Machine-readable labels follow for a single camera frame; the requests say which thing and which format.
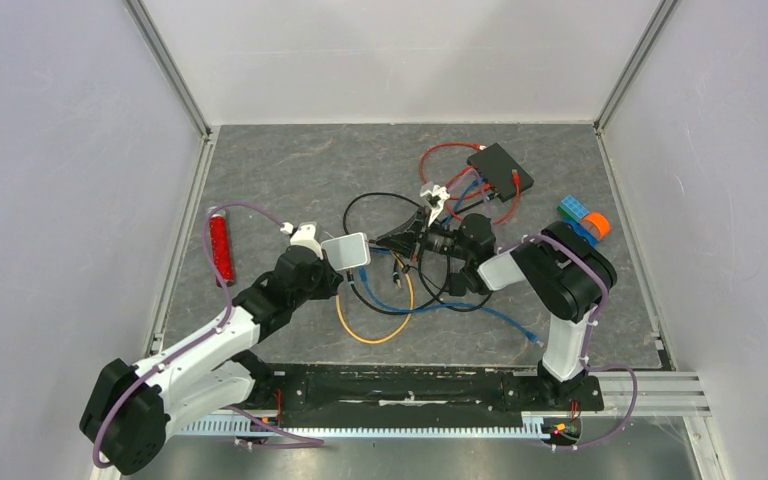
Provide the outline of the clear plastic box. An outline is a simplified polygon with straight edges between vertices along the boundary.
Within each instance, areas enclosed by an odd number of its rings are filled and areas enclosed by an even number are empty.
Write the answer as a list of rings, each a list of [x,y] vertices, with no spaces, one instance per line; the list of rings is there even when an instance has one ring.
[[[371,262],[368,237],[363,232],[327,239],[321,243],[321,248],[335,271],[365,267]]]

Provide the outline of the black network switch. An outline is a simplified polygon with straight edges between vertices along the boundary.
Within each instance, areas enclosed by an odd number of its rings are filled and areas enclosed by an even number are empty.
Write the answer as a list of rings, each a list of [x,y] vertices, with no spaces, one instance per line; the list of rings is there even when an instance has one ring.
[[[470,155],[467,164],[490,185],[491,191],[502,202],[514,199],[534,185],[532,176],[498,143]]]

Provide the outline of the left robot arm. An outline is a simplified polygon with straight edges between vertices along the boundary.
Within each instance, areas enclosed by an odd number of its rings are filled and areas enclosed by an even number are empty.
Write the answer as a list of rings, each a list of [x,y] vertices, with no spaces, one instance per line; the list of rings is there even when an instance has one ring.
[[[267,405],[274,383],[251,348],[285,327],[306,302],[334,297],[342,281],[326,255],[290,246],[196,332],[134,364],[109,362],[79,421],[94,466],[131,475],[193,422],[242,402]]]

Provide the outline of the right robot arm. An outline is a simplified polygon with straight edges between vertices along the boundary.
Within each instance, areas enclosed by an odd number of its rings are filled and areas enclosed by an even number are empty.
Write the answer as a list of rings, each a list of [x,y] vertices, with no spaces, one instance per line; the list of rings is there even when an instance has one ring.
[[[566,221],[526,235],[508,249],[496,245],[491,220],[470,213],[455,229],[428,222],[423,211],[374,240],[399,255],[419,258],[430,251],[462,261],[451,277],[457,295],[479,295],[528,282],[550,313],[548,344],[539,363],[540,400],[562,408],[578,393],[575,379],[588,368],[589,342],[599,308],[617,282],[613,264]]]

